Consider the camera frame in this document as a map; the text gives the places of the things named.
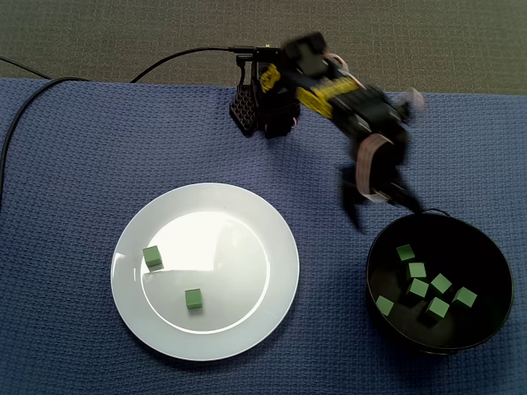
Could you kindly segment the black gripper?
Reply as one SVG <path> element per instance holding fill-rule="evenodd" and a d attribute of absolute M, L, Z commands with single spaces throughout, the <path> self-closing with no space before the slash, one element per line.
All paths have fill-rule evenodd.
<path fill-rule="evenodd" d="M 352 165 L 340 169 L 341 204 L 354 228 L 362 233 L 357 206 L 365 198 L 389 198 L 389 203 L 422 211 L 417 196 L 404 185 L 399 173 L 403 164 L 408 133 L 403 127 L 368 131 L 360 128 L 350 134 Z"/>

